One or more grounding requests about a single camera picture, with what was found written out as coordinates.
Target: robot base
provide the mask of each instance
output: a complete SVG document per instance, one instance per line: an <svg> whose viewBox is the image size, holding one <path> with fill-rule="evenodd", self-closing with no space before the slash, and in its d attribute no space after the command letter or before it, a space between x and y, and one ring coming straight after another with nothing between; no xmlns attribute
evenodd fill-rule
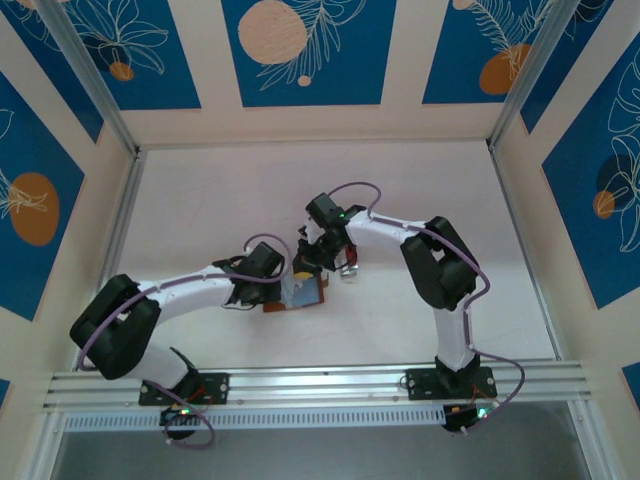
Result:
<svg viewBox="0 0 640 480"><path fill-rule="evenodd" d="M184 398L191 405L226 405L229 393L229 374L198 373L198 385L195 391ZM143 407L170 407L175 400L167 397L146 382L140 388L138 404Z"/></svg>

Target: black mounting plate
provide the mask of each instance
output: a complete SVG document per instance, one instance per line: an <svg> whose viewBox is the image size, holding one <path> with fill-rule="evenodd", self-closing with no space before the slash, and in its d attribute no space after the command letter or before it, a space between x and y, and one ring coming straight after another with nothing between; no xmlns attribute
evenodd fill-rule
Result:
<svg viewBox="0 0 640 480"><path fill-rule="evenodd" d="M200 373L202 392L187 399L191 405L226 405L229 395L228 373ZM146 382L142 382L138 404L143 407L169 407L176 401L167 397Z"/></svg>
<svg viewBox="0 0 640 480"><path fill-rule="evenodd" d="M438 380L438 371L434 368L412 368L405 372L409 400L455 400L473 398L473 386L482 390L483 397L495 398L496 390L493 372L489 367L479 367L471 381L460 387L452 395Z"/></svg>

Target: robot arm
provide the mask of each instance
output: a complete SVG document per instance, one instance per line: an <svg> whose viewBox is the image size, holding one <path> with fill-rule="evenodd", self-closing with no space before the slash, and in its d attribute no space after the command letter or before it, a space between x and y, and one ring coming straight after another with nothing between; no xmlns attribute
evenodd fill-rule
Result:
<svg viewBox="0 0 640 480"><path fill-rule="evenodd" d="M75 322L71 338L84 348L112 312L140 297L96 337L87 356L108 380L148 380L179 396L188 396L198 388L197 370L177 350L150 343L153 330L172 318L208 306L279 300L277 281L257 283L224 276L266 279L283 264L284 257L261 242L248 256L220 260L196 273L160 282L136 283L127 275L117 275Z"/></svg>
<svg viewBox="0 0 640 480"><path fill-rule="evenodd" d="M436 363L442 367L441 379L452 384L456 377L464 381L461 377L475 371L479 359L469 346L470 331L465 325L463 305L476 288L477 274L457 253L423 231L445 239L475 262L446 219L406 222L369 214L358 205L343 210L324 193L309 203L306 211L310 218L300 229L302 238L294 272L316 274L322 268L334 271L335 258L350 245L400 251L418 294L434 309L438 332Z"/></svg>

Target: orange object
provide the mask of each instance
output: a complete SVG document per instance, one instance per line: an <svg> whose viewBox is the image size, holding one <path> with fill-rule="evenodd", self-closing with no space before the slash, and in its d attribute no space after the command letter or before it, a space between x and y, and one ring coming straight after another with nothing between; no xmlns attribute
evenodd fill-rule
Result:
<svg viewBox="0 0 640 480"><path fill-rule="evenodd" d="M518 44L489 60L480 74L480 89L488 95L509 93L531 45Z"/></svg>

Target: purple cable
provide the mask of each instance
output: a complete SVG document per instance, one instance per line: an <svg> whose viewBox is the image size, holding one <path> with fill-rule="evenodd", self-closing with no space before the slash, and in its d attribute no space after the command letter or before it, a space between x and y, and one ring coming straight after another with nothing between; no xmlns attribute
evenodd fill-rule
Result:
<svg viewBox="0 0 640 480"><path fill-rule="evenodd" d="M209 448L211 445L213 445L213 442L216 439L216 431L213 428L213 425L211 425L211 422L209 420L207 420L207 417L204 416L204 414L198 410L197 408L195 408L193 405L191 405L189 402L187 402L186 400L183 400L182 398L180 398L178 395L176 395L175 393L173 393L171 390L164 388L162 385L156 383L156 382L150 382L147 380L147 383L149 385L151 385L154 388L157 388L159 391L161 391L162 393L164 393L167 397L175 400L177 403L181 404L184 407L187 407L196 417L198 417L198 419L204 423L207 428L209 429L209 432L211 433L211 435L209 435L209 440L207 440L205 443L181 443L181 442L176 442L173 439L171 439L169 437L169 426L171 424L171 422L167 422L164 426L164 430L162 431L162 434L164 435L164 438L167 439L167 443L169 445L173 445L175 447L178 448L185 448L187 450L205 450L207 448Z"/></svg>
<svg viewBox="0 0 640 480"><path fill-rule="evenodd" d="M373 202L371 202L371 203L369 204L369 206L367 207L367 216L368 216L369 218L371 218L371 210L373 209L373 207L375 207L375 206L376 206L376 204L377 204L377 203L380 201L380 199L382 198L382 190L381 190L381 189L380 189L380 187L378 187L377 185L374 185L373 183L370 183L370 182L349 182L349 183L345 183L345 184L343 184L343 185L340 185L339 187L334 188L334 189L333 189L333 190L331 190L329 193L327 193L327 195L331 196L331 195L333 195L334 193L336 193L336 192L338 192L338 191L340 191L340 190L342 190L342 189L344 189L344 188L347 188L347 187L354 187L354 186L357 186L357 185L362 185L362 186L364 186L364 187L370 187L370 188L373 188L373 189L377 192L377 195L376 195L375 200L374 200Z"/></svg>
<svg viewBox="0 0 640 480"><path fill-rule="evenodd" d="M289 271L291 270L291 262L293 260L293 255L291 254L291 249L289 248L289 245L287 245L287 243L282 238L278 237L277 235L273 235L271 233L259 233L257 235L253 235L252 237L250 237L245 242L243 249L246 250L246 248L249 245L249 243L252 240L255 240L256 238L259 238L259 237L268 237L268 238L273 238L274 240L277 240L278 242L280 242L282 244L282 246L284 247L285 251L287 252L287 259L285 261L286 268L284 268L282 270L280 275L278 275L277 277L273 277L273 278L257 278L257 277L250 277L248 275L240 275L240 274L237 274L237 273L213 273L213 274L207 275L205 277L205 279L235 278L235 279L238 279L238 280L246 280L246 281L256 282L256 283L275 283L275 282L279 282L280 280L282 280L289 273ZM78 370L83 371L83 372L92 372L92 371L96 370L95 367L89 367L89 366L85 365L85 363L84 363L85 358L87 357L87 354L89 353L89 350L91 350L91 347L93 347L93 344L96 342L98 337L100 335L102 335L102 332L104 332L107 329L107 327L111 323L113 323L116 320L116 318L118 318L118 315L120 315L123 312L126 312L132 305L134 305L135 303L140 301L143 297L146 297L147 295L149 295L151 293L154 293L156 291L162 290L164 288L175 287L177 285L184 285L185 283L190 283L190 282L195 282L195 281L202 281L202 280L203 280L202 275L189 275L189 276L185 276L185 277L180 277L180 278L176 278L174 280L162 283L159 286L158 285L154 285L153 287L147 288L146 290L144 290L144 291L134 295L133 297L131 297L129 300L127 300L122 305L120 305L118 308L116 308L113 312L111 312L109 314L109 316L105 319L105 321L102 322L100 324L100 326L98 328L96 328L95 332L93 332L93 334L89 337L89 339L85 343L84 347L82 347L82 350L80 351L80 355L78 356L78 360L76 362L76 368ZM191 404L189 404L188 402L184 401L183 399L181 399L177 395L173 394L172 392L170 392L168 389L162 387L161 385L158 385L158 384L156 384L154 382L149 382L149 381L147 381L147 383L149 383L150 385L153 385L154 387L156 387L158 390L160 390L165 395L167 395L167 396L171 397L172 399L176 400L178 403L186 406L189 409L193 409L194 412L197 412L197 413L195 413L195 415L202 422L204 422L204 424L207 426L207 428L209 428L209 431L211 432L211 438L209 439L209 441L206 444L187 445L187 444L173 442L172 443L173 445L179 446L180 448L203 449L203 448L207 448L208 446L210 446L213 443L214 434L215 434L214 433L214 429L213 429L213 426L211 425L211 423L205 418L204 415L202 415ZM165 429L164 429L164 435L165 435L165 437L167 437L167 439L169 439L169 437L168 437L168 427L169 426L166 425Z"/></svg>
<svg viewBox="0 0 640 480"><path fill-rule="evenodd" d="M507 395L507 398L505 398L505 400L502 403L500 403L500 405L498 405L498 407L490 415L490 417L494 417L496 414L498 414L500 411L502 411L511 402L511 400L513 400L513 398L516 395L518 395L518 393L520 393L520 390L522 390L522 387L523 387L525 379L526 379L526 374L525 374L525 371L524 371L524 368L522 367L522 365L520 365L517 361L511 360L511 359L508 359L508 358L504 358L504 357L501 357L499 355L494 355L492 353L481 352L480 350L476 350L476 348L473 347L473 345L471 343L471 319L469 318L469 308L471 307L471 304L473 302L478 300L483 295L486 295L489 292L489 290L491 289L491 282L489 281L489 277L487 277L487 275L482 271L480 266L476 262L474 262L467 254L465 254L462 250L460 250L453 243L451 243L449 240L447 240L446 238L442 237L441 235L438 235L437 233L432 232L431 230L427 230L426 228L417 227L415 225L406 225L405 226L405 224L403 224L402 222L397 222L395 220L390 220L390 219L387 219L387 218L380 218L380 217L375 217L375 216L372 217L371 216L371 210L373 209L373 207L375 207L375 205L380 201L380 198L382 197L382 190L377 185L374 185L373 183L369 183L369 182L349 182L349 183L345 183L344 185L340 185L339 187L334 188L333 190L331 190L328 193L328 195L332 195L333 193L335 193L335 192L337 192L339 190L342 190L343 188L351 187L351 186L354 186L354 185L363 185L363 186L371 187L377 192L375 200L373 202L371 202L371 204L367 208L367 215L371 220L373 220L374 222L385 224L385 225L390 225L392 227L406 228L408 230L413 230L415 232L422 232L422 233L424 233L426 235L429 235L431 238L433 238L434 240L440 242L442 245L444 245L446 248L448 248L453 253L455 253L458 257L460 257L460 259L463 262L465 262L484 282L484 288L482 290L480 290L478 293L476 293L475 295L472 295L471 297L469 297L465 301L465 303L464 303L464 305L462 307L465 343L467 344L469 349L472 352L476 353L477 355L480 355L482 357L486 357L486 358L489 358L491 360L495 360L495 361L498 361L498 362L510 363L511 365L516 367L518 370L520 370L520 381L518 382L518 385L516 386L516 388L513 389L513 391L509 395ZM471 430L474 430L475 428L477 428L478 426L480 426L480 425L482 425L484 423L485 422L476 423L475 425L473 425L473 426L469 427L468 429L466 429L466 431L469 432Z"/></svg>

